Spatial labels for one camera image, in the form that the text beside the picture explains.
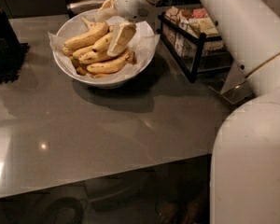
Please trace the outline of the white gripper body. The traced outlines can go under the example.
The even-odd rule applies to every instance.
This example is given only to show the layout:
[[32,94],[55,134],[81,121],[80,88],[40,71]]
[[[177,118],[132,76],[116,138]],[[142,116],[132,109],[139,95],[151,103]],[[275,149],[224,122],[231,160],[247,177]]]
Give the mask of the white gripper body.
[[118,14],[130,21],[146,20],[152,6],[152,0],[115,0]]

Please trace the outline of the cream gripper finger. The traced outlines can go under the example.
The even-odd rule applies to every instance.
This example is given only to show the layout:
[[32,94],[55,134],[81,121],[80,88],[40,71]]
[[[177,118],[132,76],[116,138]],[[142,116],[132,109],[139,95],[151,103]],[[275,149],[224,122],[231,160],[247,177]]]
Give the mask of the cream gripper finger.
[[119,56],[126,50],[129,42],[136,33],[136,25],[133,22],[124,21],[116,23],[112,34],[112,39],[107,50],[107,55],[111,57]]
[[94,19],[97,22],[107,21],[113,16],[116,16],[118,14],[116,6],[115,6],[115,0],[105,0],[101,7],[96,12]]

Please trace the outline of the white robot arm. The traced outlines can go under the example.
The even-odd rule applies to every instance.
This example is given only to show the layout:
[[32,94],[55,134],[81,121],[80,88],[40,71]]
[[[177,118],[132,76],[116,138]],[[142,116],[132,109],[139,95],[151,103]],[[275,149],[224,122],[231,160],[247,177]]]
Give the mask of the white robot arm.
[[255,99],[214,143],[211,224],[280,224],[280,17],[261,0],[200,0]]

